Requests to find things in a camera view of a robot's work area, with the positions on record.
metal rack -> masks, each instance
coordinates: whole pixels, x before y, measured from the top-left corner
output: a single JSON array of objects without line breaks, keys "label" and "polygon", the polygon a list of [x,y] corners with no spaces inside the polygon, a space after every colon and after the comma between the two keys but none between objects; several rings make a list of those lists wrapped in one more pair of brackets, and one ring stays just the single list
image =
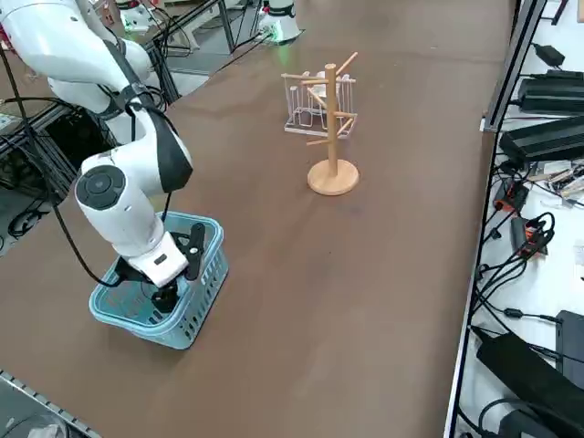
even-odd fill
[{"label": "metal rack", "polygon": [[0,370],[0,379],[5,381],[8,385],[15,388],[17,391],[22,392],[26,397],[34,400],[35,402],[41,404],[46,409],[52,411],[55,415],[65,421],[69,426],[75,428],[81,433],[84,433],[89,438],[101,438],[93,429],[83,423],[79,418],[71,415],[69,412],[58,407],[52,401],[49,401],[46,397],[42,396],[36,391],[26,386],[22,381],[10,375],[4,370]]}]

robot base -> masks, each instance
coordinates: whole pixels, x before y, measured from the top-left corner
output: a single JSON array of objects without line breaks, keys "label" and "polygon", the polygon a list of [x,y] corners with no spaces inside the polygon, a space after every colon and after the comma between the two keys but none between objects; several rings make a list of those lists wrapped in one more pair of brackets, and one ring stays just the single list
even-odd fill
[{"label": "robot base", "polygon": [[308,173],[308,185],[316,193],[337,196],[350,192],[359,182],[359,171],[350,162],[338,160],[337,176],[331,176],[329,161],[318,162]]},{"label": "robot base", "polygon": [[298,29],[296,19],[291,16],[270,16],[266,15],[262,19],[260,25],[260,36],[263,38],[266,33],[271,33],[272,36],[266,39],[268,44],[282,45],[294,41],[302,31]]}]

white device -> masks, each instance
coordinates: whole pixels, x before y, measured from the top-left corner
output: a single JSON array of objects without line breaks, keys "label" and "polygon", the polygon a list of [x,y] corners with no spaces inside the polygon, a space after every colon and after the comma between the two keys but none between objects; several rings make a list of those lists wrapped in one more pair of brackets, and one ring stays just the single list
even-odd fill
[{"label": "white device", "polygon": [[[116,252],[157,287],[167,285],[188,262],[148,197],[183,188],[193,168],[183,142],[153,110],[141,83],[151,67],[148,55],[111,35],[89,0],[0,0],[0,23],[17,54],[49,77],[60,98],[99,114],[112,104],[105,88],[119,92],[118,107],[122,101],[135,115],[136,140],[87,158],[75,193]],[[114,135],[116,123],[130,120],[125,112],[118,117],[110,121]]]},{"label": "white device", "polygon": [[294,0],[269,0],[267,12],[259,23],[260,32],[272,33],[271,41],[283,44],[300,35]]}]

metal frame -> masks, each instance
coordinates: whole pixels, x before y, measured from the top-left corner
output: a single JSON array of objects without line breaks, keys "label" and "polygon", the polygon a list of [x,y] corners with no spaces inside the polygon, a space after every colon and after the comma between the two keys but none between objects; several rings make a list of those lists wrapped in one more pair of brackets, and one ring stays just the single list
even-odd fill
[{"label": "metal frame", "polygon": [[458,342],[458,351],[456,352],[456,363],[454,364],[453,386],[450,389],[450,398],[448,401],[448,412],[446,413],[446,422],[444,424],[443,438],[454,438],[456,431],[456,419],[458,418],[458,403],[460,401],[460,394],[463,388],[464,365],[466,363],[466,353],[468,351],[468,340],[470,335],[469,326],[471,324],[472,315],[470,313],[471,303],[473,298],[473,286],[475,284],[475,274],[477,264],[481,259],[483,253],[483,235],[485,233],[485,221],[488,211],[488,199],[491,192],[491,183],[493,180],[493,166],[496,158],[496,144],[497,135],[493,135],[493,150],[491,152],[491,162],[489,165],[489,177],[485,187],[485,206],[483,207],[483,218],[481,221],[481,229],[476,238],[476,251],[474,252],[473,272],[471,274],[468,291],[466,293],[466,303],[464,304],[463,326],[461,327],[460,340]]},{"label": "metal frame", "polygon": [[519,11],[515,30],[505,56],[503,73],[496,82],[495,91],[485,115],[485,130],[487,131],[498,132],[501,128],[507,105],[519,79],[519,73],[547,1],[525,0]]},{"label": "metal frame", "polygon": [[[519,10],[516,25],[513,29],[513,35],[511,36],[511,41],[509,44],[509,49],[507,50],[503,73],[501,74],[499,80],[496,83],[495,91],[491,102],[489,104],[488,112],[485,115],[485,131],[493,132],[494,144],[491,156],[490,171],[492,171],[495,165],[495,151],[497,145],[498,132],[501,129],[503,119],[506,114],[507,106],[513,90],[516,86],[517,80],[519,79],[519,74],[523,63],[526,58],[527,51],[531,46],[531,41],[536,33],[537,24],[542,18],[542,13],[544,7],[546,6],[547,0],[525,0],[523,6]],[[562,15],[563,10],[566,6],[568,0],[562,0],[554,20],[559,19]],[[471,323],[470,306],[472,302],[473,295],[473,284],[475,280],[475,270],[476,263],[480,260],[481,253],[483,251],[482,245],[482,235],[484,232],[484,224],[486,220],[488,197],[490,193],[491,180],[493,178],[493,173],[489,172],[488,183],[485,189],[485,207],[483,210],[483,225],[481,226],[480,234],[478,237],[477,251],[474,258],[474,268],[473,274],[471,276],[471,283],[469,285],[469,290],[467,293],[466,304],[464,307],[464,319],[461,331],[461,337],[458,344],[458,352],[456,355],[456,363],[454,369],[453,386],[450,394],[450,401],[448,404],[448,413],[446,415],[446,423],[444,426],[443,437],[452,438],[456,429],[456,419],[458,417],[458,403],[460,401],[460,395],[462,390],[462,382],[464,377],[464,365],[466,362],[466,354],[468,350],[468,338],[469,338],[469,325]]]},{"label": "metal frame", "polygon": [[79,418],[74,417],[62,408],[59,408],[55,403],[49,401],[47,398],[40,395],[38,392],[33,391],[27,387],[22,381],[18,380],[14,376],[8,374],[6,371],[0,369],[0,379],[5,381],[8,385],[22,392],[26,397],[34,400],[41,406],[45,407],[49,411],[52,411],[57,417],[66,422],[69,426],[73,427],[77,431],[84,433],[89,438],[101,438],[93,429],[83,423]]},{"label": "metal frame", "polygon": [[558,21],[562,17],[562,14],[564,13],[564,9],[566,9],[567,5],[568,5],[568,0],[562,0],[562,3],[559,4],[558,10],[556,11],[556,14],[554,15],[554,17],[551,20],[552,26],[558,25]]}]

electronic device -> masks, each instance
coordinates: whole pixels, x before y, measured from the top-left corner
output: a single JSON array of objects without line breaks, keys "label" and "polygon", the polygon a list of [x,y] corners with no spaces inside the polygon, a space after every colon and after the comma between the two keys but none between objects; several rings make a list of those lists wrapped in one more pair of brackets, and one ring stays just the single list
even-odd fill
[{"label": "electronic device", "polygon": [[501,136],[499,146],[510,159],[521,163],[584,157],[584,117],[509,130]]},{"label": "electronic device", "polygon": [[[562,310],[558,313],[562,323],[556,331],[556,351],[584,360],[584,317],[577,313]],[[584,390],[584,364],[564,358],[556,362],[556,368],[568,380]]]},{"label": "electronic device", "polygon": [[550,67],[559,68],[564,63],[566,57],[558,52],[558,50],[553,46],[541,46],[536,43],[531,43],[531,45],[536,50],[536,55],[539,59],[544,61]]},{"label": "electronic device", "polygon": [[[479,328],[476,357],[519,399],[550,409],[584,427],[584,391],[537,355],[513,333],[492,338]],[[542,424],[562,438],[581,438],[572,426],[536,407]]]},{"label": "electronic device", "polygon": [[511,246],[514,252],[521,249],[522,256],[531,256],[534,253],[546,256],[548,247],[540,244],[542,238],[542,231],[531,226],[526,218],[514,217],[511,219]]},{"label": "electronic device", "polygon": [[283,44],[296,39],[302,32],[296,22],[294,0],[269,0],[260,13],[260,34],[272,34],[270,41]]},{"label": "electronic device", "polygon": [[558,438],[538,419],[523,411],[508,413],[499,423],[500,438]]},{"label": "electronic device", "polygon": [[513,178],[505,178],[495,194],[493,206],[496,210],[505,212],[521,212],[526,204],[529,189]]},{"label": "electronic device", "polygon": [[579,78],[525,78],[517,101],[522,112],[575,116],[584,114],[584,81]]}]

